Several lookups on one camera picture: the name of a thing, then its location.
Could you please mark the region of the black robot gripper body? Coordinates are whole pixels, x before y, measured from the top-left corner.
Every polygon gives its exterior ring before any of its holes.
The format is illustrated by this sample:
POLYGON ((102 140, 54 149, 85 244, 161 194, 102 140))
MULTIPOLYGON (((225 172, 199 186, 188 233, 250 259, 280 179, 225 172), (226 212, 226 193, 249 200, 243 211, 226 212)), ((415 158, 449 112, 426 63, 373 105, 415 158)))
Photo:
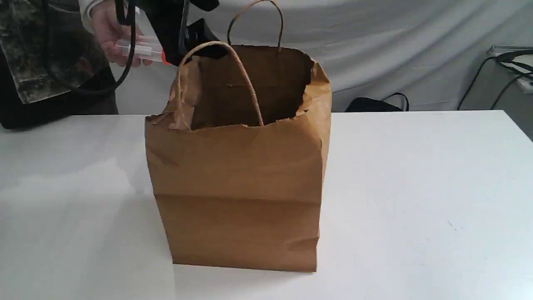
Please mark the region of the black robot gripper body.
POLYGON ((210 12, 219 6, 218 0, 139 0, 158 38, 165 60, 179 66, 183 57, 196 46, 218 41, 204 19, 188 25, 190 4, 210 12))

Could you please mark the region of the white sleeve forearm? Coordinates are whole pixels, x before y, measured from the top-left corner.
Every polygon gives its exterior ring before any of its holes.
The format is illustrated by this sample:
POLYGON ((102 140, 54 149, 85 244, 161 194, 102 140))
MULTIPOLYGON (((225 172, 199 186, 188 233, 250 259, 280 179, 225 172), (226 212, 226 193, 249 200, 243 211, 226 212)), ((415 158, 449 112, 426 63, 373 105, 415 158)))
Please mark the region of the white sleeve forearm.
POLYGON ((103 2, 104 0, 78 0, 82 25, 91 34, 95 34, 91 17, 92 10, 103 2))

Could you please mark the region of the person's left hand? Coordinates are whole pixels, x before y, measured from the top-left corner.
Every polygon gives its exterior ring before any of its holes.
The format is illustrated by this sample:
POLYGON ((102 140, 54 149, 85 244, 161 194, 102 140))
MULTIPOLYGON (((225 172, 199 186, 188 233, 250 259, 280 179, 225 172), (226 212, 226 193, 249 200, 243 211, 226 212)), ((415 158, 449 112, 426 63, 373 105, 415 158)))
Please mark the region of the person's left hand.
POLYGON ((124 67, 127 57, 117 47, 117 42, 131 37, 131 27, 118 23, 114 1, 104 0, 95 5, 89 16, 92 19, 95 38, 107 59, 124 67))

